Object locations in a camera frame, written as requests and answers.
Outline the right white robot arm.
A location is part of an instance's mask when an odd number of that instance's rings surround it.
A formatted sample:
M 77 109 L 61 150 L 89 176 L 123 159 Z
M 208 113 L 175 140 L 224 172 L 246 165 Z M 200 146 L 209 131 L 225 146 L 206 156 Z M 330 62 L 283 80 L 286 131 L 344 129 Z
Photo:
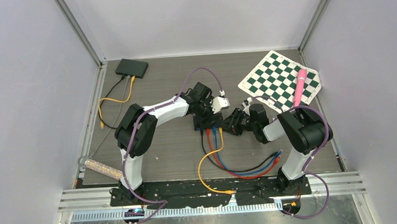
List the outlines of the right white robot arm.
M 222 125 L 224 131 L 235 136 L 251 131 L 263 144 L 287 136 L 292 150 L 276 178 L 276 189 L 285 195 L 299 187 L 311 160 L 333 137 L 325 117 L 309 105 L 298 105 L 271 121 L 262 104 L 252 104 L 243 110 L 236 108 Z

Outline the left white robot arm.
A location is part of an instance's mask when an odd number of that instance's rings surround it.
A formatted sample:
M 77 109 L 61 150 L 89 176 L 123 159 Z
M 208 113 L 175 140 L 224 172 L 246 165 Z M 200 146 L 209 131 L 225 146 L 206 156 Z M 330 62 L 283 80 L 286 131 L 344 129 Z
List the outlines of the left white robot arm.
M 142 200 L 142 160 L 152 144 L 155 130 L 161 124 L 174 118 L 192 114 L 200 120 L 207 120 L 230 106 L 224 91 L 216 97 L 209 87 L 198 82 L 194 88 L 180 92 L 156 105 L 132 104 L 115 131 L 115 138 L 122 158 L 123 176 L 119 188 L 123 198 L 131 205 Z

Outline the black ribbed network switch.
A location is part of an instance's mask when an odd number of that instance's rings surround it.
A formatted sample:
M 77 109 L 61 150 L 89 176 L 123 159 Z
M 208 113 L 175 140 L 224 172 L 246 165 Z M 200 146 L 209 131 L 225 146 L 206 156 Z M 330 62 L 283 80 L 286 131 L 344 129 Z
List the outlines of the black ribbed network switch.
M 217 113 L 209 117 L 193 116 L 194 131 L 218 128 L 222 126 L 223 114 Z

